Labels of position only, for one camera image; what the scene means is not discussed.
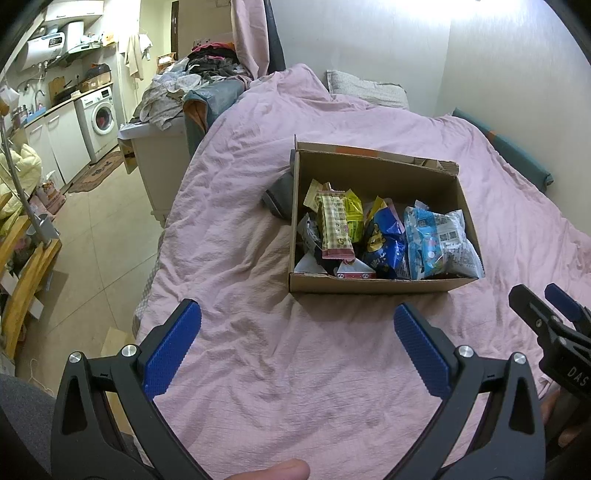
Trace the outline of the person right hand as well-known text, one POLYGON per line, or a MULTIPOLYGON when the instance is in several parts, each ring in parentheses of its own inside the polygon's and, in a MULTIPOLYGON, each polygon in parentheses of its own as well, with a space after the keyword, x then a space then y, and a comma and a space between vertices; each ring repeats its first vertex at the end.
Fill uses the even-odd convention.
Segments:
POLYGON ((546 445, 564 448, 590 426, 590 403, 561 387, 548 393, 541 403, 546 445))

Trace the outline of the person left hand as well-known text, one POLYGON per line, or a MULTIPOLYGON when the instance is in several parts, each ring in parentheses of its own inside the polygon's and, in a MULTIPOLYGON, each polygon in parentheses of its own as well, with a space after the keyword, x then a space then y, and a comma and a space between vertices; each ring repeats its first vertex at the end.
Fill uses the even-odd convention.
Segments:
POLYGON ((228 480, 308 480, 311 468, 300 459, 290 459, 263 470, 243 472, 228 477, 228 480))

